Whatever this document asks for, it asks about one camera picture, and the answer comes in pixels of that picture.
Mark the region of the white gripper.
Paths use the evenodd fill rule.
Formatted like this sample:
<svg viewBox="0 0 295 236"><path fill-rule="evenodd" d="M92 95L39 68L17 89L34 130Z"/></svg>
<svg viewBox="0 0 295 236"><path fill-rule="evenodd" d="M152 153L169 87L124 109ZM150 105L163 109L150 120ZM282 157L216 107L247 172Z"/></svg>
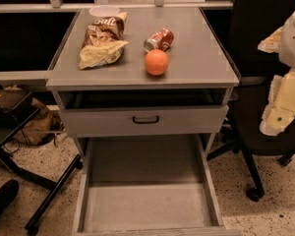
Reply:
<svg viewBox="0 0 295 236"><path fill-rule="evenodd" d="M263 134L277 136L295 119L295 11L283 28L278 28L259 43L258 49L266 53L279 52L280 62L293 67L283 77L273 77L260 124Z"/></svg>

